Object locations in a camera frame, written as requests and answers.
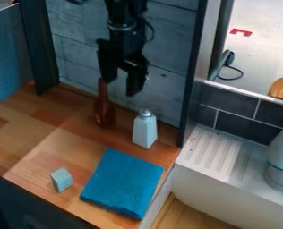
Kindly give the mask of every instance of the wooden table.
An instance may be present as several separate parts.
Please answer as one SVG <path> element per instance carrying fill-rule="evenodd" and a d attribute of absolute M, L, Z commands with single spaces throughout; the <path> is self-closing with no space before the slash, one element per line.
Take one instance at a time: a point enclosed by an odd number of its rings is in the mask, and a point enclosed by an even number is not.
<path fill-rule="evenodd" d="M 170 172 L 179 148 L 177 129 L 159 123 L 159 139 L 146 150 L 131 143 L 136 114 L 117 109 L 116 126 L 94 123 L 94 100 L 60 87 L 41 97 L 32 85 L 0 104 L 0 175 L 99 228 L 137 228 L 138 221 L 79 199 L 107 148 L 162 165 L 157 192 Z M 50 174 L 65 166 L 73 187 L 57 193 Z"/>

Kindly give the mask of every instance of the white ribbed surface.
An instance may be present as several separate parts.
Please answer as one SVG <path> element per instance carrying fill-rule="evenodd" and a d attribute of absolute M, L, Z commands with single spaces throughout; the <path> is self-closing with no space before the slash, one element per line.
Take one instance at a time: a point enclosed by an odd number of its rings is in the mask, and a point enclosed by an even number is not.
<path fill-rule="evenodd" d="M 198 125 L 176 163 L 283 206 L 283 191 L 263 180 L 265 153 L 262 145 Z"/>

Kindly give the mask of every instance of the blue towel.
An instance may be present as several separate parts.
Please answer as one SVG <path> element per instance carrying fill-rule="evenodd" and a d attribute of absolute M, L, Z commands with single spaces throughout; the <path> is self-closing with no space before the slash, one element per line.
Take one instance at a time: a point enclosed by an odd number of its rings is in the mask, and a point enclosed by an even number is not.
<path fill-rule="evenodd" d="M 80 198 L 141 220 L 162 173 L 161 166 L 108 149 Z"/>

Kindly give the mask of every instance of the bottle cap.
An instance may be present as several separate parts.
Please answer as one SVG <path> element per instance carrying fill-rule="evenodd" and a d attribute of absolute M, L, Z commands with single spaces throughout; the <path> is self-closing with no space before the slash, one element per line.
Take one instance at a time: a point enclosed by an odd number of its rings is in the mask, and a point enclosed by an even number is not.
<path fill-rule="evenodd" d="M 149 109 L 140 110 L 140 118 L 146 119 L 152 117 L 152 112 Z"/>

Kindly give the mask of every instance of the small cube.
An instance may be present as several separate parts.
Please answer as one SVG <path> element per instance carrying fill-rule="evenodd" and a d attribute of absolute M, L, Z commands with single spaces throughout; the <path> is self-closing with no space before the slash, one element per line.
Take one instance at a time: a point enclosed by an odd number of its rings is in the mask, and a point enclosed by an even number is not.
<path fill-rule="evenodd" d="M 65 167 L 62 167 L 51 174 L 52 182 L 58 192 L 73 186 L 73 178 Z"/>

